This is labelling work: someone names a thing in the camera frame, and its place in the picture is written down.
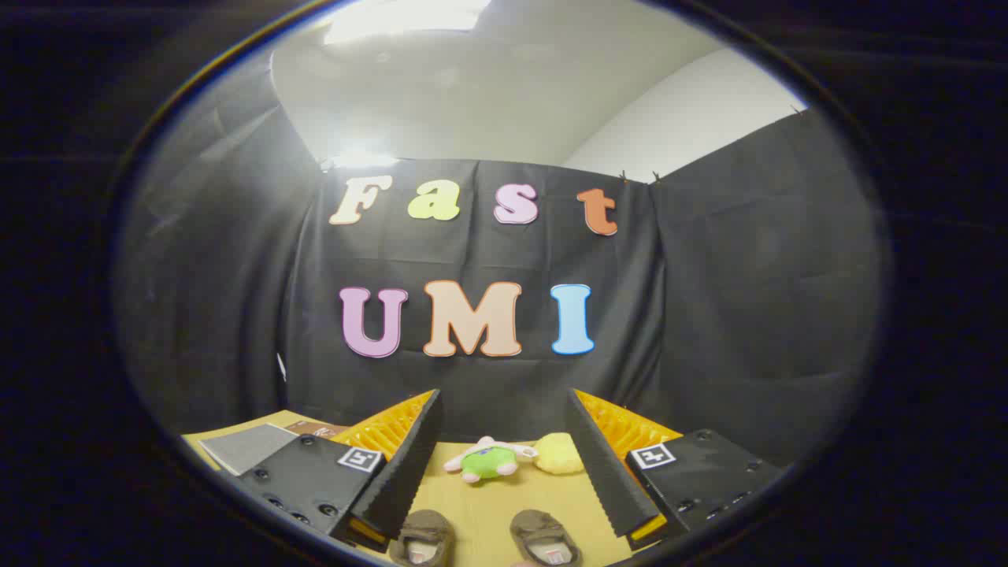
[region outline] foam letter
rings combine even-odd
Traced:
[[[606,209],[615,209],[615,201],[606,199],[606,194],[601,189],[579,193],[578,201],[585,204],[585,223],[592,232],[603,236],[616,234],[616,223],[609,222],[606,218]]]
[[[455,330],[455,336],[466,354],[473,354],[476,350],[484,329],[487,340],[480,348],[483,354],[514,356],[521,352],[514,333],[514,307],[521,295],[521,286],[510,281],[491,284],[475,312],[457,281],[430,281],[423,291],[430,296],[433,306],[430,342],[423,345],[423,353],[427,356],[455,354],[455,345],[449,340],[449,329]]]
[[[336,214],[329,218],[329,224],[354,224],[361,220],[357,206],[360,205],[361,210],[367,211],[375,204],[378,191],[385,191],[390,187],[392,187],[392,176],[347,180],[347,193],[344,194]]]
[[[549,295],[556,300],[560,315],[559,338],[553,343],[553,352],[584,354],[595,348],[595,343],[588,338],[588,316],[585,312],[585,302],[592,295],[592,289],[583,284],[562,284],[553,286]]]
[[[381,339],[373,341],[364,334],[364,303],[371,292],[363,288],[344,288],[340,291],[343,300],[343,338],[351,350],[362,356],[384,358],[399,348],[402,304],[409,297],[403,290],[382,290],[378,300],[385,306],[385,333]]]
[[[406,212],[414,219],[449,221],[459,214],[459,184],[448,180],[427,182],[416,188],[419,197],[409,202]]]
[[[497,190],[494,218],[501,224],[528,224],[539,216],[539,208],[532,199],[535,199],[535,189],[530,185],[502,186]]]

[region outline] plush toy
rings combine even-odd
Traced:
[[[462,479],[472,484],[482,478],[514,474],[518,470],[517,455],[535,457],[538,452],[525,445],[512,445],[483,437],[465,453],[445,463],[448,472],[462,471]]]
[[[551,474],[571,474],[585,470],[581,455],[570,433],[550,433],[535,443],[539,456],[535,466]]]

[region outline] book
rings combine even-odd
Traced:
[[[295,424],[287,426],[287,431],[292,431],[297,435],[308,434],[323,439],[332,439],[346,429],[346,427],[324,424],[321,422],[308,422],[305,420],[301,420]]]
[[[273,424],[263,424],[220,437],[201,439],[200,445],[222,468],[240,476],[296,438],[297,433]]]

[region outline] blue letter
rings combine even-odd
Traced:
[[[588,338],[588,316],[585,301],[592,295],[592,289],[584,284],[561,284],[553,286],[549,295],[556,300],[559,310],[560,336],[553,343],[556,354],[584,354],[595,343]]]

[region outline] ceiling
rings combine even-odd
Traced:
[[[280,101],[320,160],[366,151],[560,164],[722,46],[634,0],[492,0],[469,32],[324,45],[325,32],[317,22],[292,33],[273,58]]]

